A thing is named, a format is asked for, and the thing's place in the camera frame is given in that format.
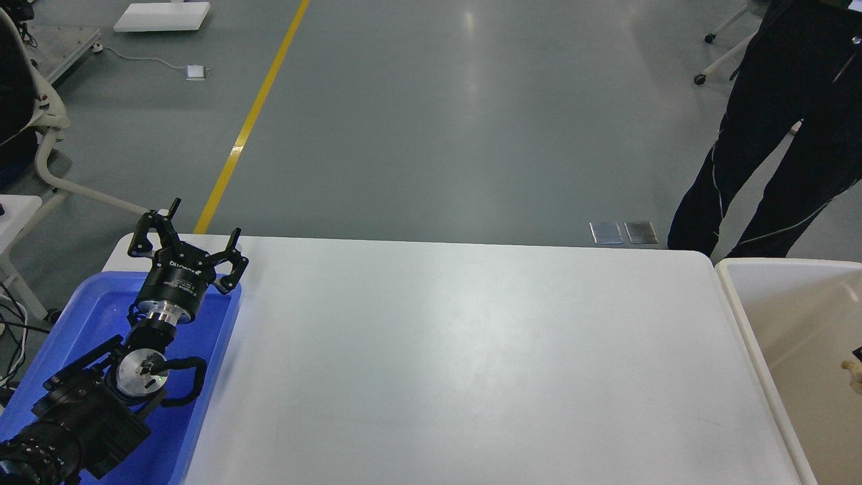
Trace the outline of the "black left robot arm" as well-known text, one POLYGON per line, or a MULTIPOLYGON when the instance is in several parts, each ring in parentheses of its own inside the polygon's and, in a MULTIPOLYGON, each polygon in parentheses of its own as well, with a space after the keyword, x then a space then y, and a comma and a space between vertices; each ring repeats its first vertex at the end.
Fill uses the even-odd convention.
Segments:
POLYGON ((114 335, 44 383, 33 422, 2 442, 3 484, 78 484, 82 472, 102 478, 148 436, 156 408, 193 403, 203 392, 209 365, 199 356, 169 358, 179 325, 192 323, 207 289, 226 295, 239 286, 248 258, 233 229, 222 251, 185 242, 168 212, 145 212, 127 254, 147 258, 151 269, 127 311, 126 337, 114 335))

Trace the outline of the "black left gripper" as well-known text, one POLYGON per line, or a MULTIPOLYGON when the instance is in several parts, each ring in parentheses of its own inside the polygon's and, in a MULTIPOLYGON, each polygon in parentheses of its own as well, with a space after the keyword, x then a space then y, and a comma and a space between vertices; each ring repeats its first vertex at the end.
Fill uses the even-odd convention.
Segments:
POLYGON ((160 214, 157 209, 145 212, 136 224, 127 248, 127 254, 132 258, 153 260, 141 291, 135 298, 135 310, 142 313, 168 311, 172 314, 168 322, 173 325, 190 323, 196 319, 210 284, 220 294, 234 291, 249 263, 237 247, 240 228, 231 232, 222 251, 210 255, 192 245, 182 245, 173 225, 181 201, 180 197, 176 197, 166 215, 160 214), (154 251, 149 239, 153 231, 160 239, 159 251, 154 251), (215 268, 225 262, 231 265, 229 273, 216 278, 215 268))

